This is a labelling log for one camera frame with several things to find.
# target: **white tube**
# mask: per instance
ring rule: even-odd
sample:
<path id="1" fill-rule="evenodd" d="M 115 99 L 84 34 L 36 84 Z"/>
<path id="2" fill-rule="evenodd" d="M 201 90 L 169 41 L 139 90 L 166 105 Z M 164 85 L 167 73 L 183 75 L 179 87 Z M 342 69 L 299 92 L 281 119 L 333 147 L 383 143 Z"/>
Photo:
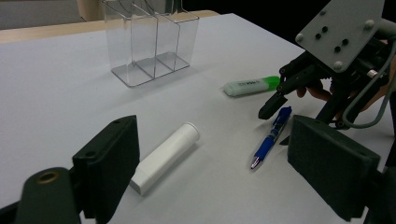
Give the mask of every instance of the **white tube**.
<path id="1" fill-rule="evenodd" d="M 186 122 L 136 167 L 130 185 L 143 195 L 163 173 L 198 139 L 197 128 Z"/>

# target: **cable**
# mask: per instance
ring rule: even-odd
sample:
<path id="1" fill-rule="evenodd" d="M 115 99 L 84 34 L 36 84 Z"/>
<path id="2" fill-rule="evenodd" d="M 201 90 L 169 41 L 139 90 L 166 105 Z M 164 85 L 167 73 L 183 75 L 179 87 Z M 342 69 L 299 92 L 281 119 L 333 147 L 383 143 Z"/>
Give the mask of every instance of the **cable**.
<path id="1" fill-rule="evenodd" d="M 373 84 L 382 76 L 384 71 L 390 65 L 390 62 L 392 61 L 392 59 L 396 53 L 396 36 L 390 37 L 389 41 L 392 42 L 392 46 L 391 46 L 390 54 L 389 54 L 387 60 L 385 61 L 384 65 L 378 71 L 378 74 L 369 82 L 369 84 L 367 84 L 366 87 L 364 87 L 364 89 L 358 94 L 358 96 L 352 101 L 352 103 L 346 108 L 345 112 L 343 113 L 343 116 L 342 116 L 343 122 L 345 123 L 345 125 L 347 125 L 351 128 L 364 129 L 364 128 L 374 126 L 382 119 L 382 116 L 384 115 L 385 109 L 388 105 L 389 97 L 392 94 L 394 87 L 396 86 L 396 74 L 394 74 L 392 81 L 390 82 L 389 89 L 382 101 L 382 104 L 381 104 L 381 107 L 379 108 L 377 116 L 372 122 L 365 123 L 365 124 L 354 124 L 354 123 L 350 122 L 349 120 L 347 120 L 347 114 L 352 109 L 352 107 L 355 106 L 355 104 L 359 101 L 359 99 L 363 96 L 363 94 L 366 93 L 368 91 L 368 89 L 370 89 L 370 87 L 373 86 Z"/>

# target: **clear plastic organizer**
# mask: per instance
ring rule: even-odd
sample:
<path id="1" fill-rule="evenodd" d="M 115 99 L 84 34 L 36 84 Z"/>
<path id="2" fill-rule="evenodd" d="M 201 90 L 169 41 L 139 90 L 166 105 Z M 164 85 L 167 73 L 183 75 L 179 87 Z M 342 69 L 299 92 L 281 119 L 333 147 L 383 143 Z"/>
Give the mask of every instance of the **clear plastic organizer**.
<path id="1" fill-rule="evenodd" d="M 181 0 L 103 0 L 111 72 L 128 87 L 190 66 L 199 17 Z"/>

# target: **pen grip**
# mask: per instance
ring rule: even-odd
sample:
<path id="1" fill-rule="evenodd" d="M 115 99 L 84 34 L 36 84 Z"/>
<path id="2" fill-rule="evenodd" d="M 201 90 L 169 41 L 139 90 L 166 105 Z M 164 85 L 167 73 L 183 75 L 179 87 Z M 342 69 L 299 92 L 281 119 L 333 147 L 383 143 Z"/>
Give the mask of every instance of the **pen grip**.
<path id="1" fill-rule="evenodd" d="M 259 147 L 259 150 L 257 150 L 257 152 L 254 156 L 263 160 L 264 157 L 267 155 L 268 151 L 274 145 L 274 142 L 275 142 L 275 139 L 273 137 L 266 137 L 264 139 L 264 141 L 262 142 L 262 145 Z"/>

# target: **blue pen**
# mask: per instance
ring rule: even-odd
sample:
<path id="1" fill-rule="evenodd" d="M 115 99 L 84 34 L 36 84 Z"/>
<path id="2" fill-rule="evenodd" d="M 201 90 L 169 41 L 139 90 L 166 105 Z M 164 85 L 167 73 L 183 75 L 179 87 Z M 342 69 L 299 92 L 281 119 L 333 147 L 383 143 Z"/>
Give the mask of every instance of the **blue pen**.
<path id="1" fill-rule="evenodd" d="M 254 154 L 253 163 L 251 163 L 250 169 L 256 168 L 260 162 L 262 162 L 271 148 L 274 146 L 276 139 L 280 136 L 283 131 L 283 128 L 286 126 L 288 119 L 291 114 L 291 106 L 282 107 L 279 110 L 279 114 L 277 115 L 274 123 L 273 128 L 271 129 L 270 134 L 268 134 L 262 145 L 259 147 L 257 152 Z"/>

